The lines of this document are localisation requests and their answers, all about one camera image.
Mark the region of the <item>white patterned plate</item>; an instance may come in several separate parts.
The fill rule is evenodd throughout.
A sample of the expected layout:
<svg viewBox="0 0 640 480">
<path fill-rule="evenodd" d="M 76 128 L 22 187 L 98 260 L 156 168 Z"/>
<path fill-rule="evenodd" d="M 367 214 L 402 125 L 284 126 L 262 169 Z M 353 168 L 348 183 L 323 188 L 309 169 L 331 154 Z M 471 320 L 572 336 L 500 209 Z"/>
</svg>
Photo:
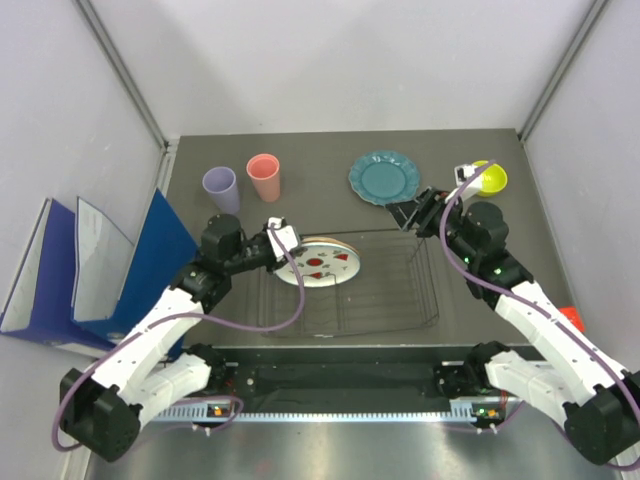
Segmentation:
<svg viewBox="0 0 640 480">
<path fill-rule="evenodd" d="M 305 288 L 332 287 L 353 279 L 361 258 L 349 249 L 327 243 L 302 244 L 307 251 L 294 258 Z"/>
</svg>

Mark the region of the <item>teal scalloped plate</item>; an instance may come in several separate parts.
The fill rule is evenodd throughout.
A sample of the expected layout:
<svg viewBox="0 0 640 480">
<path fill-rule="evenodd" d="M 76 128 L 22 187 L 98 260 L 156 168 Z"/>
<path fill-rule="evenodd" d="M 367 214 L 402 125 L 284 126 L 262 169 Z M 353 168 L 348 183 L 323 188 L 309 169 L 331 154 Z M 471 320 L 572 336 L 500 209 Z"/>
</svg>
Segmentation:
<svg viewBox="0 0 640 480">
<path fill-rule="evenodd" d="M 421 174 L 413 161 L 395 151 L 374 151 L 358 158 L 348 181 L 365 202 L 376 206 L 411 200 L 421 183 Z"/>
</svg>

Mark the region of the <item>pink plastic cup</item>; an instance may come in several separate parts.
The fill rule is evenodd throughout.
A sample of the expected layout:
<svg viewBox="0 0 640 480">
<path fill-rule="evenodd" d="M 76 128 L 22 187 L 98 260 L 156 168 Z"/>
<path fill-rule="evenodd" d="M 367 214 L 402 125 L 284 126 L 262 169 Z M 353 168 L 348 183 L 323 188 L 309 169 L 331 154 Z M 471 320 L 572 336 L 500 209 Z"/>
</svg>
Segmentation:
<svg viewBox="0 0 640 480">
<path fill-rule="evenodd" d="M 252 157 L 246 165 L 246 172 L 259 195 L 267 203 L 280 197 L 280 163 L 271 154 L 262 153 Z"/>
</svg>

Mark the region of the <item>yellow-green plastic bowl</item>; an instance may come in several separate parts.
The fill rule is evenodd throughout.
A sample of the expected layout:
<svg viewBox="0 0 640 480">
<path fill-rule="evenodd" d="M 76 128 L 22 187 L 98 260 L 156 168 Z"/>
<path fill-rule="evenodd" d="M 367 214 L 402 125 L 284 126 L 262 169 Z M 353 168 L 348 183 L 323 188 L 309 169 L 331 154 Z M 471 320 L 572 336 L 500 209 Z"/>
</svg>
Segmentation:
<svg viewBox="0 0 640 480">
<path fill-rule="evenodd" d="M 489 166 L 482 175 L 482 187 L 477 193 L 480 197 L 491 197 L 501 193 L 508 184 L 508 174 L 498 163 Z"/>
</svg>

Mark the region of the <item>purple plastic cup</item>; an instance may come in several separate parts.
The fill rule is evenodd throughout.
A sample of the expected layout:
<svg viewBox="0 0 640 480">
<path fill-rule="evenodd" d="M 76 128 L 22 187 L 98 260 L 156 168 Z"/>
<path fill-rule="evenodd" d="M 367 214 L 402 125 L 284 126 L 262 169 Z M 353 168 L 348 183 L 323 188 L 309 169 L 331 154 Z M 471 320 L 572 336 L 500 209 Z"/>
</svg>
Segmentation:
<svg viewBox="0 0 640 480">
<path fill-rule="evenodd" d="M 226 166 L 218 166 L 207 171 L 202 186 L 215 205 L 226 214 L 240 211 L 240 195 L 235 172 Z"/>
</svg>

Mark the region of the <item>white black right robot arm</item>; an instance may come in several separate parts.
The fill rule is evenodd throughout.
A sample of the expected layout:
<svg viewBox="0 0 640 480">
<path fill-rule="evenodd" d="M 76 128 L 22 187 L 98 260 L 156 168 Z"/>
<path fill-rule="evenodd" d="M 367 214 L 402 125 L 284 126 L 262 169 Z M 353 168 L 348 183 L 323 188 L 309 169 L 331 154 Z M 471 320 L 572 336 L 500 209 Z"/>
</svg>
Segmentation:
<svg viewBox="0 0 640 480">
<path fill-rule="evenodd" d="M 497 341 L 475 346 L 465 361 L 476 394 L 496 389 L 544 413 L 589 462 L 606 465 L 639 442 L 639 375 L 590 342 L 556 308 L 533 275 L 507 250 L 499 207 L 464 207 L 428 188 L 386 210 L 403 231 L 436 237 L 471 294 L 514 326 L 548 363 L 546 370 Z"/>
</svg>

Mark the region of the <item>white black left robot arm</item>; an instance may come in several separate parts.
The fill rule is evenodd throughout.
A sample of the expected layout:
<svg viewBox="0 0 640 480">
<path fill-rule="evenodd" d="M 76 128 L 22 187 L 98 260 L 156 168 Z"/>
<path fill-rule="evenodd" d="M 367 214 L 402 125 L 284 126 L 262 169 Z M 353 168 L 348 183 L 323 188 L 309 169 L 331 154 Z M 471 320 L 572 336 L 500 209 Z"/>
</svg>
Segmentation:
<svg viewBox="0 0 640 480">
<path fill-rule="evenodd" d="M 206 345 L 184 351 L 163 369 L 156 366 L 200 322 L 253 332 L 255 326 L 221 319 L 213 308 L 230 291 L 234 275 L 289 266 L 302 277 L 294 259 L 302 247 L 296 229 L 271 217 L 247 239 L 237 217 L 212 217 L 195 258 L 186 264 L 156 304 L 124 339 L 84 371 L 70 370 L 60 383 L 60 401 L 51 427 L 59 452 L 72 448 L 59 435 L 75 439 L 102 459 L 122 458 L 140 432 L 160 413 L 178 404 L 199 402 L 197 392 L 216 396 L 227 374 L 216 366 L 217 353 Z"/>
</svg>

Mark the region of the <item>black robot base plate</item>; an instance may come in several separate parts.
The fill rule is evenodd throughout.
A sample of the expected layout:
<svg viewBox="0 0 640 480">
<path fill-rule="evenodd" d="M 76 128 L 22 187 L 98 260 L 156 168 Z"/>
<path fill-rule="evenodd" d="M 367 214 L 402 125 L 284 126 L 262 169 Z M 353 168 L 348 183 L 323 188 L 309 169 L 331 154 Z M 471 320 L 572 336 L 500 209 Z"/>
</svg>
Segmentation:
<svg viewBox="0 0 640 480">
<path fill-rule="evenodd" d="M 188 350 L 212 368 L 207 392 L 237 396 L 254 412 L 425 407 L 498 391 L 471 362 L 471 347 L 196 344 Z"/>
</svg>

